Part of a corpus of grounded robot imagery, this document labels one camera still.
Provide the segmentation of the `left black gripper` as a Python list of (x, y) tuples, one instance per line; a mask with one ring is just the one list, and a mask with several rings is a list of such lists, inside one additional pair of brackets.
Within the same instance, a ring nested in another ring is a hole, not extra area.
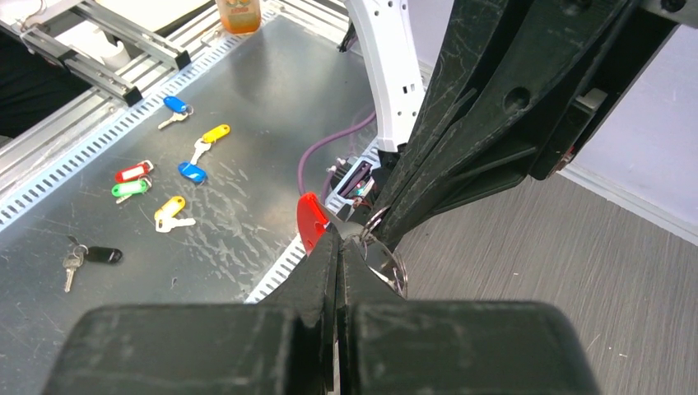
[(455, 2), (378, 240), (562, 170), (681, 25), (696, 1)]

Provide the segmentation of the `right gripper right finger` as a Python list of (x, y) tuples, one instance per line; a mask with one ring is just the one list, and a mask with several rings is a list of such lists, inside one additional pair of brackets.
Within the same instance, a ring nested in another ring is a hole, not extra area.
[(405, 300), (357, 243), (338, 258), (344, 394), (597, 394), (571, 321), (531, 300)]

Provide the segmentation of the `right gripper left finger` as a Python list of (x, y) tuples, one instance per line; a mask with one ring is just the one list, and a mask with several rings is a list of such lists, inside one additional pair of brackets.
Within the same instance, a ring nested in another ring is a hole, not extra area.
[(85, 313), (46, 394), (325, 394), (334, 388), (340, 238), (256, 304), (124, 304)]

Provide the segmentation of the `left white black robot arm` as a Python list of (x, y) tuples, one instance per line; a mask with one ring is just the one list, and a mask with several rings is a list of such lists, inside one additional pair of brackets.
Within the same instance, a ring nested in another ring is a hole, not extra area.
[(456, 1), (424, 82), (406, 1), (348, 1), (377, 115), (372, 233), (543, 180), (579, 154), (694, 1)]

